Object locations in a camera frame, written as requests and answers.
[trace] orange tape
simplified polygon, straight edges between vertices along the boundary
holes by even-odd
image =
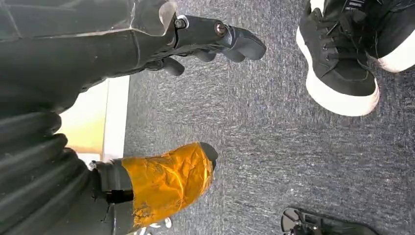
[[[194,202],[209,188],[212,162],[198,142],[161,156],[124,158],[134,192],[134,227],[170,217]]]

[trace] screw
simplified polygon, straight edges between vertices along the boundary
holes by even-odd
[[[215,25],[215,31],[218,36],[223,37],[226,33],[226,27],[222,22],[217,22]]]
[[[176,26],[177,29],[180,28],[186,28],[186,22],[184,22],[183,19],[178,19],[174,22],[174,25]]]

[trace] gray carpet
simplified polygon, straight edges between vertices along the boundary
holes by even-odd
[[[180,58],[183,76],[134,75],[126,156],[192,141],[219,153],[215,180],[197,203],[153,235],[280,234],[281,211],[298,206],[415,234],[415,71],[375,69],[381,91],[366,117],[318,106],[305,89],[295,44],[301,1],[180,0],[179,13],[247,28],[268,46],[258,62]]]

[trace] white shoe sole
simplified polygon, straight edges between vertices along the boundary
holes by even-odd
[[[415,31],[395,50],[377,60],[389,72],[401,72],[415,65]]]
[[[364,116],[373,111],[379,102],[379,88],[375,79],[376,89],[368,96],[352,96],[339,93],[324,84],[313,71],[313,59],[305,45],[304,39],[297,29],[296,41],[308,63],[308,74],[305,86],[310,96],[325,109],[343,116]]]

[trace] black shoe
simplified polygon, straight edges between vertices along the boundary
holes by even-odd
[[[415,0],[369,0],[369,28],[374,32],[368,53],[390,72],[415,65]]]
[[[362,0],[309,0],[297,30],[307,59],[306,87],[324,108],[345,116],[370,113],[379,101],[361,39]]]

